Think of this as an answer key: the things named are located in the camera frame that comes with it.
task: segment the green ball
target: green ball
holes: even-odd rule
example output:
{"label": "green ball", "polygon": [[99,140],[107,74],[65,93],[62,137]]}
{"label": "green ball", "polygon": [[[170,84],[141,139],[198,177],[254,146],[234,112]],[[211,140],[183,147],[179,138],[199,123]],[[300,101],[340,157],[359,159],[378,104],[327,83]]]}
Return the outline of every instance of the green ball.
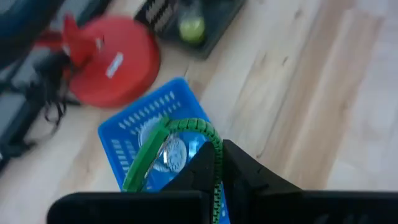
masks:
{"label": "green ball", "polygon": [[180,23],[180,36],[189,43],[198,44],[204,39],[205,20],[203,17],[187,18]]}

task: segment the green strap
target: green strap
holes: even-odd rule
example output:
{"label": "green strap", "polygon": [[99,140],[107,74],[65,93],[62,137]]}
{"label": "green strap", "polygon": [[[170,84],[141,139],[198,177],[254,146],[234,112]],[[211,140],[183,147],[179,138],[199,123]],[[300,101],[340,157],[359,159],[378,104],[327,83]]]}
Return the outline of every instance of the green strap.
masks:
{"label": "green strap", "polygon": [[215,187],[213,203],[213,224],[220,220],[221,211],[221,179],[223,168],[223,143],[211,125],[204,119],[191,118],[170,121],[167,117],[163,118],[154,128],[148,140],[140,148],[129,172],[123,183],[123,189],[128,192],[141,191],[144,184],[146,172],[156,160],[157,154],[163,142],[169,134],[193,131],[206,136],[213,144],[215,149]]}

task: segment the black tray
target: black tray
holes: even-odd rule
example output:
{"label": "black tray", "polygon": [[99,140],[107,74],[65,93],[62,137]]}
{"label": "black tray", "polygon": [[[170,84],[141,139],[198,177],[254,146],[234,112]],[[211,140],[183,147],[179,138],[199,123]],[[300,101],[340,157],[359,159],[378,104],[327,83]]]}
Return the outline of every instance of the black tray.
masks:
{"label": "black tray", "polygon": [[[202,0],[202,13],[205,18],[205,40],[200,45],[188,44],[180,38],[178,31],[178,7],[177,1],[165,0],[162,7],[154,16],[151,21],[147,20],[147,11],[161,0],[148,0],[141,7],[135,19],[149,30],[154,32],[160,39],[175,44],[191,54],[206,59],[229,24],[232,22],[235,15],[242,7],[245,0]],[[171,16],[164,16],[167,11],[171,9]],[[156,23],[166,20],[164,28],[159,30],[155,29]]]}

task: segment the wooden floor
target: wooden floor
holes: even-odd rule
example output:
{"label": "wooden floor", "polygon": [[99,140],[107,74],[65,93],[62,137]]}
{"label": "wooden floor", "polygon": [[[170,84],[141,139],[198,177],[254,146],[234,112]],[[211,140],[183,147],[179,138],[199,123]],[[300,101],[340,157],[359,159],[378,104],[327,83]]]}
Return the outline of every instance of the wooden floor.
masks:
{"label": "wooden floor", "polygon": [[[177,76],[223,138],[299,187],[398,190],[398,1],[247,0],[208,60],[162,44],[152,89]],[[118,191],[96,133],[116,112],[70,108],[56,136],[12,161],[0,223],[45,223],[62,195]],[[38,120],[31,137],[49,128]]]}

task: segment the red lid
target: red lid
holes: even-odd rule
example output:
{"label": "red lid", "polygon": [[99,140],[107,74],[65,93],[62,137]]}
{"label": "red lid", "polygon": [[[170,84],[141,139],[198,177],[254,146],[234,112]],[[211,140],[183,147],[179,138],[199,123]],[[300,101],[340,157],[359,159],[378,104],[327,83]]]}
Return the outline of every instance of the red lid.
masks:
{"label": "red lid", "polygon": [[152,85],[159,71],[159,50],[142,24],[128,17],[102,17],[89,23],[82,33],[104,42],[71,79],[70,89],[83,103],[122,106]]}

